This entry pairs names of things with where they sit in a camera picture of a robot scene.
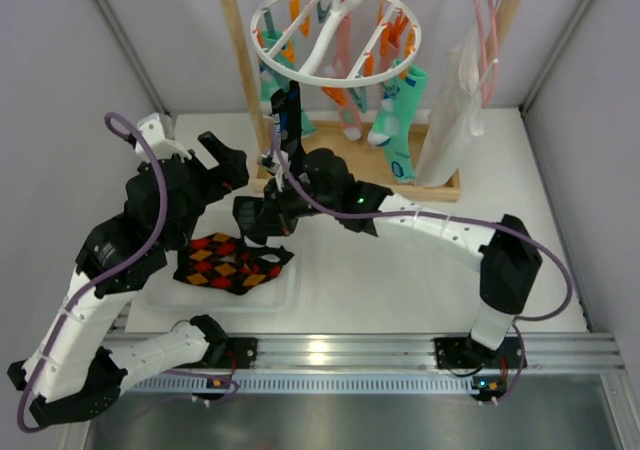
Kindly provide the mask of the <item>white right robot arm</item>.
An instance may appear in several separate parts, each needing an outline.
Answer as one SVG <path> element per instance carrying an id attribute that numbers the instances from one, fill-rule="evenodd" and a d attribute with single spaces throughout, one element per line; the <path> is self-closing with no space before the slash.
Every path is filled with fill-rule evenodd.
<path id="1" fill-rule="evenodd" d="M 345 161 L 321 148 L 275 169 L 259 197 L 237 197 L 233 217 L 254 255 L 273 237 L 291 235 L 298 222 L 324 214 L 354 233 L 414 240 L 475 271 L 480 305 L 457 354 L 481 366 L 498 359 L 509 329 L 524 310 L 542 256 L 521 219 L 455 220 L 435 214 L 390 188 L 356 179 Z"/>

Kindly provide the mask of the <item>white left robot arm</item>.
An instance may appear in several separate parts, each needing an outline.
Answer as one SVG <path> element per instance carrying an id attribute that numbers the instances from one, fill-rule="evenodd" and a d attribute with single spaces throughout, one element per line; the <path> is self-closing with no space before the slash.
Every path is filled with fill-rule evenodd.
<path id="1" fill-rule="evenodd" d="M 123 210 L 83 243 L 38 349 L 8 368 L 21 394 L 17 423 L 25 433 L 91 420 L 141 381 L 183 365 L 214 366 L 227 350 L 225 331 L 207 315 L 128 348 L 110 349 L 103 341 L 124 307 L 166 266 L 168 254 L 188 246 L 205 208 L 247 185 L 245 152 L 204 132 L 199 143 L 215 160 L 206 167 L 160 115 L 134 125 L 109 112 L 104 122 L 142 161 L 126 184 Z"/>

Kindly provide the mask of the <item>mint green sock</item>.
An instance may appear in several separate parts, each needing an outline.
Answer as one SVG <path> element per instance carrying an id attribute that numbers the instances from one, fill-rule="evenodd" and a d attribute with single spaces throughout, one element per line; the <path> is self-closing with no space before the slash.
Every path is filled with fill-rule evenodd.
<path id="1" fill-rule="evenodd" d="M 428 81 L 426 71 L 411 65 L 405 72 L 381 83 L 381 107 L 367 140 L 384 150 L 391 173 L 400 183 L 415 180 L 409 133 Z"/>
<path id="2" fill-rule="evenodd" d="M 281 37 L 282 32 L 275 29 L 266 29 L 261 33 L 261 46 L 269 50 Z M 271 98 L 279 90 L 287 91 L 290 80 L 280 74 L 276 74 L 262 60 L 258 63 L 260 77 L 260 106 L 265 118 L 272 118 Z M 310 137 L 316 132 L 316 126 L 311 122 L 304 109 L 301 109 L 302 137 Z"/>

